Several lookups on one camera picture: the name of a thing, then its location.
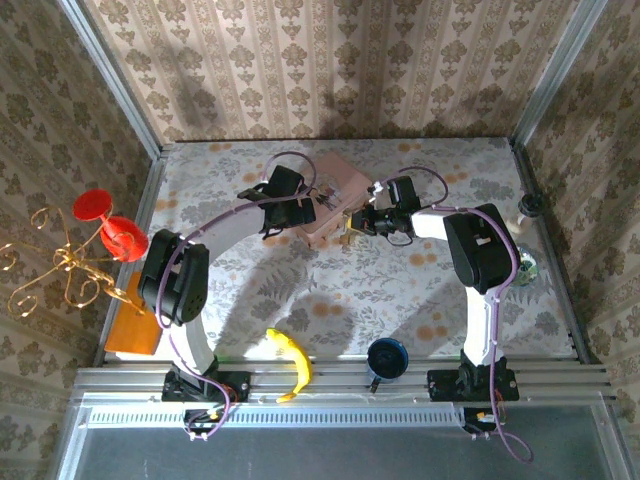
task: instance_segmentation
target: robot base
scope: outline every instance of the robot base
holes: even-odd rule
[[[489,402],[489,366],[473,365],[462,352],[458,370],[429,370],[427,386],[433,402]],[[520,399],[513,370],[502,357],[495,365],[495,389],[505,401]]]

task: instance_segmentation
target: banana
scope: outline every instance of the banana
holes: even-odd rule
[[[267,337],[269,337],[278,348],[284,350],[285,355],[290,355],[296,364],[298,370],[298,383],[295,388],[286,395],[281,396],[276,400],[276,403],[284,403],[295,398],[310,381],[311,381],[311,360],[307,357],[307,354],[300,348],[300,346],[292,339],[287,337],[284,333],[276,330],[275,328],[267,329]]]

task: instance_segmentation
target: orange wooden block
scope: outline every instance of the orange wooden block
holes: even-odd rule
[[[134,272],[127,286],[127,295],[137,306],[145,309],[144,315],[126,303],[120,303],[120,308],[109,332],[109,338],[104,349],[113,353],[139,353],[153,355],[158,348],[162,329],[156,322],[156,316],[145,308],[144,301],[136,291],[140,281],[140,272]]]

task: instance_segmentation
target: cable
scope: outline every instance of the cable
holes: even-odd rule
[[[160,326],[160,328],[162,330],[168,330],[171,327],[171,322],[169,322],[168,324],[165,324],[162,321],[162,300],[164,298],[164,291],[167,288],[167,281],[169,280],[169,274],[171,273],[171,269],[173,268],[173,266],[176,263],[176,259],[178,258],[178,255],[180,255],[180,253],[182,253],[182,250],[184,250],[184,248],[189,244],[189,242],[191,242],[192,240],[198,238],[200,235],[202,235],[203,233],[206,233],[207,231],[209,231],[211,228],[213,228],[215,225],[217,225],[218,223],[220,223],[221,221],[231,217],[232,215],[235,215],[236,213],[240,213],[244,210],[247,210],[249,208],[254,208],[254,207],[259,207],[260,205],[264,205],[267,203],[274,203],[274,202],[285,202],[288,200],[296,200],[298,198],[304,197],[306,196],[309,192],[311,192],[311,190],[313,189],[315,183],[316,183],[316,178],[317,178],[317,170],[316,170],[316,166],[314,165],[313,161],[304,153],[300,153],[300,152],[294,152],[294,151],[286,151],[286,152],[280,152],[275,154],[274,156],[272,156],[266,164],[265,167],[265,171],[263,172],[263,177],[266,174],[266,169],[273,163],[273,161],[276,158],[282,157],[283,155],[297,155],[299,157],[302,157],[306,162],[309,163],[309,165],[311,166],[311,170],[313,171],[313,177],[311,179],[311,184],[302,192],[298,192],[294,195],[289,195],[289,196],[285,196],[285,197],[278,197],[278,198],[267,198],[267,199],[263,199],[263,200],[259,200],[257,202],[253,202],[253,203],[245,203],[243,205],[240,205],[236,208],[233,208],[231,210],[228,210],[220,215],[218,215],[217,217],[215,217],[213,220],[208,221],[207,223],[205,223],[204,225],[202,225],[200,228],[194,230],[193,232],[191,232],[189,235],[187,235],[179,244],[178,246],[175,248],[173,254],[171,255],[171,257],[169,257],[169,261],[167,262],[167,266],[164,269],[164,272],[162,273],[162,277],[160,279],[160,285],[158,286],[158,297],[156,299],[156,321],[158,322],[158,325]],[[201,435],[201,438],[203,440],[207,440],[211,435],[213,435],[214,433],[216,433],[220,427],[227,421],[227,418],[229,416],[229,411],[231,408],[231,400],[229,398],[229,394],[227,393],[227,391],[225,390],[224,386],[222,384],[220,384],[219,382],[216,382],[215,380],[211,379],[211,378],[206,378],[203,377],[202,375],[198,374],[197,372],[195,372],[191,367],[189,367],[189,365],[187,364],[186,360],[182,357],[182,355],[180,354],[180,351],[178,350],[173,337],[171,335],[171,332],[169,332],[169,343],[171,344],[171,348],[173,348],[173,351],[175,352],[176,356],[179,358],[180,362],[182,363],[182,366],[185,368],[185,370],[187,371],[187,373],[189,373],[190,375],[192,375],[194,378],[197,378],[198,380],[201,380],[203,382],[209,383],[210,385],[213,385],[214,387],[216,387],[218,390],[220,390],[220,392],[222,393],[223,397],[224,397],[224,411],[222,414],[222,418],[220,419],[220,421],[216,424],[215,427],[213,427],[209,432],[205,432]]]
[[[534,455],[533,455],[533,451],[531,450],[531,447],[527,444],[527,442],[525,442],[520,437],[512,433],[505,432],[502,429],[502,425],[500,424],[500,421],[499,421],[500,417],[498,416],[498,405],[496,401],[496,391],[495,391],[496,348],[498,345],[498,316],[499,316],[499,310],[500,310],[500,295],[511,284],[511,282],[513,282],[513,279],[516,277],[518,273],[518,256],[516,254],[515,249],[512,247],[507,234],[502,230],[502,228],[500,228],[500,226],[496,223],[496,221],[486,213],[481,212],[480,210],[477,210],[475,208],[434,206],[433,209],[436,211],[439,210],[443,212],[468,212],[482,218],[485,222],[487,222],[491,226],[491,228],[500,237],[500,240],[502,241],[502,243],[504,243],[504,245],[507,247],[507,252],[509,252],[509,257],[511,259],[511,274],[504,282],[498,285],[493,297],[494,308],[493,308],[493,316],[491,319],[491,347],[490,347],[491,364],[489,366],[489,398],[491,399],[491,411],[493,413],[494,418],[496,419],[496,430],[498,431],[497,434],[500,435],[500,438],[502,439],[502,443],[504,444],[505,448],[511,454],[511,456],[516,460],[518,460],[519,462],[525,463],[525,464],[532,463],[534,459]],[[511,445],[509,445],[509,442],[507,441],[507,437],[518,442],[527,451],[528,458],[521,457],[520,455],[515,453],[511,448]]]
[[[396,178],[398,176],[398,174],[402,173],[402,172],[407,172],[409,170],[423,170],[425,172],[429,172],[431,175],[433,175],[434,177],[436,177],[438,180],[440,180],[440,183],[442,183],[442,186],[444,187],[444,195],[439,198],[438,200],[436,200],[435,202],[431,202],[431,204],[429,206],[433,206],[433,205],[439,205],[442,202],[444,202],[448,197],[449,197],[449,185],[447,185],[447,181],[442,177],[442,175],[440,175],[438,172],[436,172],[435,170],[429,168],[429,167],[422,167],[420,165],[414,165],[411,167],[404,167],[401,168],[400,170],[398,170],[396,173],[394,173],[393,175],[385,178],[384,180],[382,180],[380,182],[381,185],[386,184],[389,180]]]

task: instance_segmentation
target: table surface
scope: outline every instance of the table surface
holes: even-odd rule
[[[258,182],[266,161],[285,150],[312,159],[334,151],[374,180],[402,167],[428,166],[449,182],[447,205],[491,202],[505,219],[522,195],[503,138],[184,143],[168,158],[150,234],[161,228],[187,234],[224,212],[238,192]],[[298,157],[282,157],[282,164],[303,168]],[[411,175],[423,202],[442,195],[428,174]],[[533,283],[508,290],[501,346],[512,355],[571,357],[536,229],[516,243],[533,254],[540,273]],[[256,360],[278,353],[265,337],[268,327],[318,357],[365,355],[380,337],[400,340],[410,356],[456,356],[467,321],[465,291],[445,242],[416,239],[400,248],[381,237],[358,236],[343,246],[334,234],[310,249],[290,231],[266,241],[249,237],[216,259],[202,315],[216,354]]]

